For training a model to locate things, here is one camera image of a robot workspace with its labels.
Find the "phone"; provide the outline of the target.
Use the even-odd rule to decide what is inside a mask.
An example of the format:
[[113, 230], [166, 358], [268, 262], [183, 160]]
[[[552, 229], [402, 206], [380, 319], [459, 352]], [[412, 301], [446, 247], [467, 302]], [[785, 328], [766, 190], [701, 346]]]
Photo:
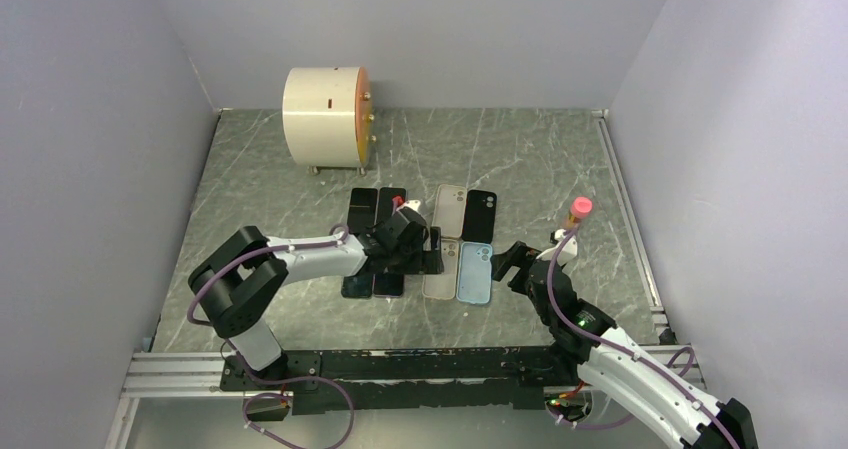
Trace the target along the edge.
[[345, 277], [340, 294], [348, 299], [369, 299], [373, 295], [374, 276], [371, 274]]
[[376, 274], [372, 294], [374, 297], [398, 298], [404, 294], [405, 276], [401, 274]]
[[346, 224], [351, 234], [372, 228], [377, 212], [377, 188], [353, 188], [350, 192]]

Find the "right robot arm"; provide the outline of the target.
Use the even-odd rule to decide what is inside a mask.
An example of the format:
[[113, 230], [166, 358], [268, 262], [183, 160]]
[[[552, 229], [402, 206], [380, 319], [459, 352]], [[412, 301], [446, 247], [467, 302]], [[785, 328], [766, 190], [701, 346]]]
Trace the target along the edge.
[[755, 448], [753, 417], [660, 363], [610, 316], [579, 298], [554, 258], [522, 242], [492, 259], [492, 277], [517, 268], [508, 286], [528, 297], [558, 349], [549, 361], [561, 383], [580, 380], [605, 393], [668, 448]]

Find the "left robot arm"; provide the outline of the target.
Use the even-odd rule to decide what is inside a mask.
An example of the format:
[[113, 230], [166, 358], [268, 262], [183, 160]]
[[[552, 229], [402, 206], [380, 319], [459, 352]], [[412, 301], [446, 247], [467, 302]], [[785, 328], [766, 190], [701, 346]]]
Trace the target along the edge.
[[245, 226], [190, 274], [186, 319], [212, 328], [246, 361], [248, 378], [272, 389], [285, 378], [287, 356], [264, 314], [280, 288], [323, 277], [440, 274], [441, 236], [408, 203], [363, 230], [336, 224], [321, 237], [268, 237]]

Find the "beige phone case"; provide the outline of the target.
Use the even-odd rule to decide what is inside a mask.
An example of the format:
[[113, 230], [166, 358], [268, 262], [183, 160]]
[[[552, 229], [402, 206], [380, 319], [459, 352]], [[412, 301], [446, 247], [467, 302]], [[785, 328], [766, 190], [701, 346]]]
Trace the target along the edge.
[[441, 235], [459, 239], [463, 231], [467, 190], [464, 187], [441, 184], [435, 196], [432, 225], [439, 227]]

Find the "pale pink phone case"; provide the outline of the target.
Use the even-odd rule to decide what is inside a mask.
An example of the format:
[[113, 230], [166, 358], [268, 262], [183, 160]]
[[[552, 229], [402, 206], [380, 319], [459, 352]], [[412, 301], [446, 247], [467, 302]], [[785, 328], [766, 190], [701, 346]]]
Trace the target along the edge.
[[457, 240], [443, 238], [440, 249], [443, 270], [439, 274], [424, 276], [422, 292], [425, 298], [450, 300], [457, 293], [460, 244]]

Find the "light blue phone case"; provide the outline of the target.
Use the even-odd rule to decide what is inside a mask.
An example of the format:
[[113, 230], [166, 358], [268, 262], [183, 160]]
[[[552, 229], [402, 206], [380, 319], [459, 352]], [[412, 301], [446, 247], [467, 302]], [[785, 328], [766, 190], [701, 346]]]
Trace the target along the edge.
[[467, 304], [486, 305], [492, 292], [493, 249], [489, 244], [463, 242], [457, 273], [456, 299]]

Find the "black phone case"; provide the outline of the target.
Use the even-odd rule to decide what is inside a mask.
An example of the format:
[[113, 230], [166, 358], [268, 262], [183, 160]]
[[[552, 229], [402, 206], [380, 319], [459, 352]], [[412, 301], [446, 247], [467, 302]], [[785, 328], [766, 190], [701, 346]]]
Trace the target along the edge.
[[498, 197], [494, 192], [469, 190], [460, 239], [491, 244], [494, 238]]

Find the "black smartphone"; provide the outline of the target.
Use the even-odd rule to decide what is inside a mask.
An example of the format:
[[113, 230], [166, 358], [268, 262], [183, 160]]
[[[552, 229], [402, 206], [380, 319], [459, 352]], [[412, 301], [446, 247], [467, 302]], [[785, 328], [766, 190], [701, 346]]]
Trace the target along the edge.
[[378, 190], [377, 209], [391, 214], [406, 202], [406, 198], [407, 191], [404, 188], [382, 187]]

